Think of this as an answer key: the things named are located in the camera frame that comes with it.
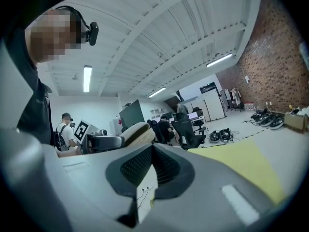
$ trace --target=bag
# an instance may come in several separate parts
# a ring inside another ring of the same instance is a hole
[[[62,132],[64,130],[64,128],[66,128],[68,125],[64,125],[61,128],[61,131],[58,132],[57,128],[56,131],[54,132],[54,142],[55,142],[55,146],[57,147],[57,149],[59,151],[68,151],[69,148],[66,145],[66,142],[64,141],[63,137],[62,137]]]

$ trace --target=person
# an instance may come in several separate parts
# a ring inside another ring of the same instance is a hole
[[[67,49],[79,48],[85,28],[81,19],[70,9],[52,9],[41,15],[26,30],[17,29],[5,38],[8,52],[31,87],[33,95],[27,103],[17,128],[35,136],[42,144],[54,144],[50,104],[46,86],[38,77],[40,63],[55,60]],[[56,151],[59,157],[80,155],[80,149]]]
[[[57,127],[57,131],[61,132],[61,136],[68,149],[73,150],[77,143],[74,141],[75,137],[73,135],[73,129],[69,126],[71,123],[71,115],[69,113],[64,113],[61,117],[61,123]]]
[[[165,142],[170,142],[170,135],[174,136],[174,133],[169,125],[168,118],[163,115],[158,122],[159,129],[161,131],[162,136],[165,139]]]
[[[189,114],[188,108],[185,105],[182,105],[180,103],[177,104],[177,112],[178,113]]]

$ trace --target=red brick wall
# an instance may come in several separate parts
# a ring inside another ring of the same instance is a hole
[[[242,102],[284,112],[290,104],[309,105],[309,72],[299,52],[302,42],[293,19],[279,0],[261,0],[258,17],[237,65],[217,73],[222,88],[237,87]]]

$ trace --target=yellow paper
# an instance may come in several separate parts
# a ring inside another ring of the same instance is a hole
[[[252,139],[208,148],[189,149],[189,152],[224,163],[258,186],[275,204],[285,199],[276,172]]]

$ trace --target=cardboard box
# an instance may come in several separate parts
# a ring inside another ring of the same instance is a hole
[[[301,130],[304,133],[308,125],[308,116],[297,115],[297,114],[285,114],[284,124],[294,129]]]

